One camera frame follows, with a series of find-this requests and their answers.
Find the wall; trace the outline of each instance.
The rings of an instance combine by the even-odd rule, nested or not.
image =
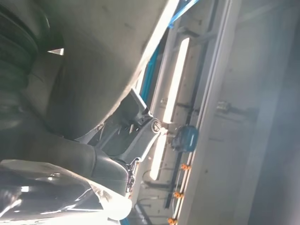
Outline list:
[[[187,224],[248,223],[297,16],[289,1],[242,2],[219,99],[245,113],[215,111]]]

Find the light fixture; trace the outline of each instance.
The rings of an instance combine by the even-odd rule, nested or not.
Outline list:
[[[179,85],[182,74],[183,66],[185,65],[185,56],[188,51],[189,41],[190,39],[188,37],[181,42],[179,55],[174,69],[173,77],[172,79],[171,86],[170,87],[169,95],[167,96],[166,110],[164,114],[163,121],[165,123],[171,122],[171,117],[173,113],[177,92],[179,91]]]
[[[151,166],[150,177],[153,180],[157,180],[162,156],[164,154],[164,146],[167,141],[167,135],[161,135],[158,138],[156,142],[155,155],[152,160],[152,165]]]
[[[188,37],[181,42],[176,64],[172,78],[171,86],[170,87],[169,95],[167,96],[166,110],[163,117],[163,121],[165,123],[171,122],[171,117],[173,113],[175,101],[179,91],[179,85],[182,74],[183,66],[185,65],[189,41],[190,39]],[[158,179],[166,141],[167,135],[161,135],[158,138],[150,171],[150,177],[153,180]]]

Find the blue device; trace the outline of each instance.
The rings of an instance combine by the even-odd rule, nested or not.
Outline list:
[[[171,141],[171,146],[176,151],[193,152],[196,148],[198,133],[198,130],[194,126],[180,127]]]

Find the seat cushion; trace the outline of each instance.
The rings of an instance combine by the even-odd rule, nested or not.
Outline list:
[[[46,121],[52,89],[63,65],[62,55],[41,52],[29,74],[28,86],[22,93],[36,113]]]
[[[112,114],[164,33],[177,1],[158,40],[149,42],[167,2],[39,1],[47,15],[60,18],[65,43],[65,67],[47,119],[56,132],[75,140]]]
[[[32,1],[0,1],[0,89],[27,86],[47,25],[44,14]]]

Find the blue pipe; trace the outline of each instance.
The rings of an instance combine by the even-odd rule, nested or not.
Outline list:
[[[147,65],[147,69],[145,71],[145,77],[144,77],[144,82],[142,86],[141,90],[141,97],[144,102],[147,102],[148,96],[149,95],[150,87],[151,84],[152,83],[153,75],[155,73],[156,61],[158,56],[159,52],[159,46],[158,45],[155,53],[151,57],[150,61]]]
[[[174,16],[172,17],[171,21],[169,24],[169,28],[173,28],[173,27],[173,22],[177,20],[178,18],[181,17],[182,15],[185,14],[186,11],[192,7],[193,5],[197,3],[199,0],[191,0],[188,2],[187,0],[184,0],[184,2],[182,2],[181,6],[182,8],[179,9],[177,13],[176,13]]]

